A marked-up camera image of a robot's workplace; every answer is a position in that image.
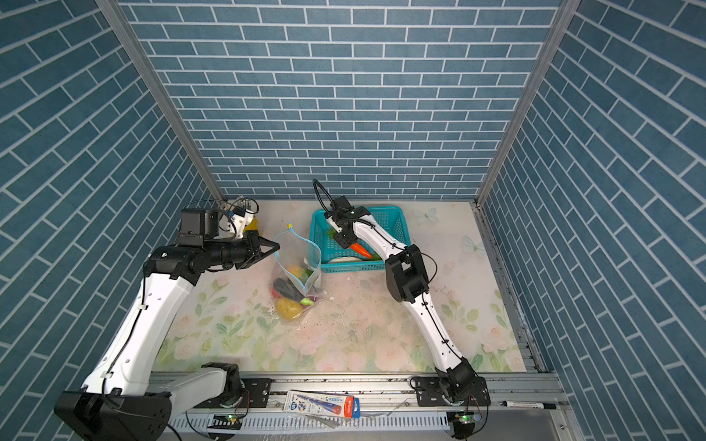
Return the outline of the orange toy carrot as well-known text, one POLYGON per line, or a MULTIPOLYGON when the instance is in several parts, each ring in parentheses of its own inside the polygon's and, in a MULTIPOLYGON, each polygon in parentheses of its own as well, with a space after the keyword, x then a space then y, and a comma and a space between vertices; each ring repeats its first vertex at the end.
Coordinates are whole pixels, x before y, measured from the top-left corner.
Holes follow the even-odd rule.
POLYGON ((361 244, 351 244, 349 248, 355 251, 358 255, 362 255, 367 259, 372 259, 372 254, 361 244))

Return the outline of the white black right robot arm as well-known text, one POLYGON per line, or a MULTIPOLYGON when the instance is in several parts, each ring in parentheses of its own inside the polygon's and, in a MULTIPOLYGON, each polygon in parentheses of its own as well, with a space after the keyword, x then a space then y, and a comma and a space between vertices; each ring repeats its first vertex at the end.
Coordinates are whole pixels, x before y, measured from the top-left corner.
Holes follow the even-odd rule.
POLYGON ((327 223, 335 231, 334 239, 341 247, 350 248, 362 241, 384 260, 387 288, 395 301, 408 310, 424 337, 444 399, 450 404, 472 402, 481 407, 489 406, 485 379, 453 343, 439 317, 430 295, 424 254, 419 248, 396 240, 369 211, 361 215, 329 214, 327 223))

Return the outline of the toy corn cob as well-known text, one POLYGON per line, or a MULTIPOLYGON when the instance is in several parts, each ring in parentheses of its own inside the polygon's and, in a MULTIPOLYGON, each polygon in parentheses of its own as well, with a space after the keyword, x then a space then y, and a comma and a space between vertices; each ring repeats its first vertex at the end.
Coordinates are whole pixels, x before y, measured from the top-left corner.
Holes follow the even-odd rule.
POLYGON ((312 270, 308 268, 303 268, 302 266, 288 266, 287 270, 294 276, 297 277, 297 279, 301 279, 301 281, 305 282, 309 277, 312 276, 313 272, 312 270))

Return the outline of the clear zip top bag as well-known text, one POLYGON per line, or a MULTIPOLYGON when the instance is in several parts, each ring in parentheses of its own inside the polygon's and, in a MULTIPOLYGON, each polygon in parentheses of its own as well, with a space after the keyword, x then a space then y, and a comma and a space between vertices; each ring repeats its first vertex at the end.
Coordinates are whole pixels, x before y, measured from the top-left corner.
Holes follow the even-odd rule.
POLYGON ((293 322, 321 301, 323 290, 322 252, 319 246, 299 235, 291 223, 278 233, 270 294, 274 308, 284 321, 293 322))

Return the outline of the black toy eggplant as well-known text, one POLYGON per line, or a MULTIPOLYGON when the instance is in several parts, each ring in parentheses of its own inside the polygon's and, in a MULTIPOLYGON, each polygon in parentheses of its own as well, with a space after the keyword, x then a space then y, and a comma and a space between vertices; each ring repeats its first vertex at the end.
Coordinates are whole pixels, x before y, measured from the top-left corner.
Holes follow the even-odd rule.
POLYGON ((274 280, 271 293, 275 298, 285 298, 290 301, 296 301, 304 306, 311 306, 314 304, 314 300, 301 294, 301 292, 297 290, 296 286, 292 284, 292 281, 282 279, 281 277, 274 280))

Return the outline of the yellow toy potato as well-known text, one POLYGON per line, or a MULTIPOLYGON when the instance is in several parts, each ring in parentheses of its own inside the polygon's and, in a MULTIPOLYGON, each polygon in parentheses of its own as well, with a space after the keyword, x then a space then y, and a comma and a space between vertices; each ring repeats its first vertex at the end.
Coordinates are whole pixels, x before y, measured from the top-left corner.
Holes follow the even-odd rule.
POLYGON ((286 321, 293 321, 303 313, 303 305, 298 301, 287 298, 279 298, 275 301, 277 314, 286 321))

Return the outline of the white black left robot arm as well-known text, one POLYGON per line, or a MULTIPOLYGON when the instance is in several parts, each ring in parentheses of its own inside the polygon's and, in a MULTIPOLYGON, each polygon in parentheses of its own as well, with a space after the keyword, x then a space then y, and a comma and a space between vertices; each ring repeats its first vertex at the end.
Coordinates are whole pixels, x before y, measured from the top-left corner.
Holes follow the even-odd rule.
POLYGON ((203 273, 250 268, 279 248, 247 231, 241 239, 198 239, 154 250, 120 330, 81 387, 61 393, 55 414, 84 440, 156 440, 173 415, 203 402, 240 404, 245 386, 235 364, 208 363, 157 391, 149 389, 152 367, 203 273))

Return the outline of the white toy radish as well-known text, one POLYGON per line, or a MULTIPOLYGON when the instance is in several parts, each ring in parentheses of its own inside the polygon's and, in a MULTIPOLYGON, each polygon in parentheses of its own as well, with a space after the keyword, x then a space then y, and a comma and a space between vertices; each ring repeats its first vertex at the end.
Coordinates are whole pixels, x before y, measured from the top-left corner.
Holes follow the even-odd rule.
POLYGON ((355 264, 363 262, 361 258, 358 257, 336 257, 329 261, 329 264, 355 264))

